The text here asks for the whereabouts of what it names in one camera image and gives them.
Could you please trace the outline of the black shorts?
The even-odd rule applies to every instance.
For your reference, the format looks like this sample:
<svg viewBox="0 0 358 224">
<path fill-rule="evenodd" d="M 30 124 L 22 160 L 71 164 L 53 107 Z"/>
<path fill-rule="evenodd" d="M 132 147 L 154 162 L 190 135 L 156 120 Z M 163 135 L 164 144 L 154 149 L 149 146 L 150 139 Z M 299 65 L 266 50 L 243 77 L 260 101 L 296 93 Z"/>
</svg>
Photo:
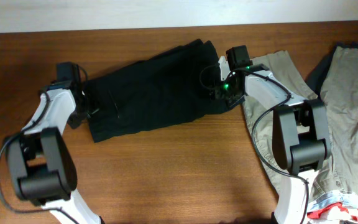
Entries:
<svg viewBox="0 0 358 224">
<path fill-rule="evenodd" d="M 244 101 L 223 83 L 214 45 L 194 40 L 90 80 L 94 142 L 225 113 Z"/>
</svg>

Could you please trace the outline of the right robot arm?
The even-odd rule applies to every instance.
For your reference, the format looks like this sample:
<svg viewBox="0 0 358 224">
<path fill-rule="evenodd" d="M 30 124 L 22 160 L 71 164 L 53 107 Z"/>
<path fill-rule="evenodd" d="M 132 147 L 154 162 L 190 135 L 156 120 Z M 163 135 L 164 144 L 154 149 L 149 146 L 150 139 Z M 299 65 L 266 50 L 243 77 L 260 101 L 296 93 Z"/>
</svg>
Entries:
<svg viewBox="0 0 358 224">
<path fill-rule="evenodd" d="M 220 71 L 219 80 L 205 85 L 215 99 L 234 106 L 251 96 L 266 109 L 252 125 L 253 145 L 257 144 L 258 124 L 273 114 L 272 152 L 276 165 L 257 153 L 263 164 L 282 176 L 271 222 L 306 223 L 313 182 L 331 156 L 324 103 L 288 89 L 267 66 L 253 63 L 245 45 L 227 50 L 215 66 Z"/>
</svg>

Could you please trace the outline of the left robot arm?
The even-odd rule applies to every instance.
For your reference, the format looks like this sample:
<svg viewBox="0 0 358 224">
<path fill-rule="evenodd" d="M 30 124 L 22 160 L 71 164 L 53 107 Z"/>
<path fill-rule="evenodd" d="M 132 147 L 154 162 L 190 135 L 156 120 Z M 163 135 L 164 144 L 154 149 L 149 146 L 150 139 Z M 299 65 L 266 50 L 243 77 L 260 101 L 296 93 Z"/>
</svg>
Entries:
<svg viewBox="0 0 358 224">
<path fill-rule="evenodd" d="M 39 91 L 40 103 L 29 122 L 6 138 L 0 149 L 16 197 L 35 208 L 14 208 L 4 198 L 1 184 L 0 200 L 18 214 L 49 212 L 60 223 L 103 224 L 77 189 L 76 168 L 63 140 L 66 126 L 76 129 L 90 116 L 88 74 L 73 62 L 56 68 L 57 78 Z"/>
</svg>

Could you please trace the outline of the dark garment under pile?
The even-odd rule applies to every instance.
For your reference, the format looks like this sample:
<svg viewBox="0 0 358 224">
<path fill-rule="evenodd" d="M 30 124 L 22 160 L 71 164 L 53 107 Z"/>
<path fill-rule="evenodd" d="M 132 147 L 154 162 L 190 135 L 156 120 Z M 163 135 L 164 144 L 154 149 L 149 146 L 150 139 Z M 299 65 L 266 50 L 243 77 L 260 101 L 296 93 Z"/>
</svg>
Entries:
<svg viewBox="0 0 358 224">
<path fill-rule="evenodd" d="M 308 87 L 317 94 L 318 98 L 321 98 L 321 88 L 323 86 L 323 83 L 327 77 L 327 74 L 329 72 L 331 62 L 333 60 L 334 53 L 338 47 L 341 47 L 343 49 L 358 49 L 358 43 L 357 42 L 350 42 L 350 43 L 343 43 L 343 42 L 337 42 L 334 44 L 332 49 L 329 51 L 328 54 L 326 54 L 315 66 L 314 69 L 309 73 L 308 77 L 306 78 L 306 84 Z"/>
</svg>

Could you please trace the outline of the beige khaki shorts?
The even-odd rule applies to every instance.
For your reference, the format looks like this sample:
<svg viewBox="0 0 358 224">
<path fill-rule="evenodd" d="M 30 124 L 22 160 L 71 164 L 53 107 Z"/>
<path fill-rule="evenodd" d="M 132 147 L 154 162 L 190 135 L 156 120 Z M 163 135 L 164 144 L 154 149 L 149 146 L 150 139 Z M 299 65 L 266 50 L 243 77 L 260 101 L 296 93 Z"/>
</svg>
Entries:
<svg viewBox="0 0 358 224">
<path fill-rule="evenodd" d="M 326 106 L 331 157 L 324 161 L 311 188 L 308 211 L 341 202 L 358 208 L 358 49 L 337 47 L 319 91 L 303 80 L 287 51 L 253 59 L 266 65 L 287 88 Z"/>
</svg>

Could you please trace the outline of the red and white garment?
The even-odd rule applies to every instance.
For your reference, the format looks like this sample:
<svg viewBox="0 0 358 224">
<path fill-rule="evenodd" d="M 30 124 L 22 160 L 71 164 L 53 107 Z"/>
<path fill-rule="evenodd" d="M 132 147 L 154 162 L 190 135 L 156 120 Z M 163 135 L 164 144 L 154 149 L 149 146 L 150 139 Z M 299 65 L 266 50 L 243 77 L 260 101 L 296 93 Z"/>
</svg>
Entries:
<svg viewBox="0 0 358 224">
<path fill-rule="evenodd" d="M 358 196 L 333 190 L 318 197 L 308 204 L 306 223 L 358 224 Z"/>
</svg>

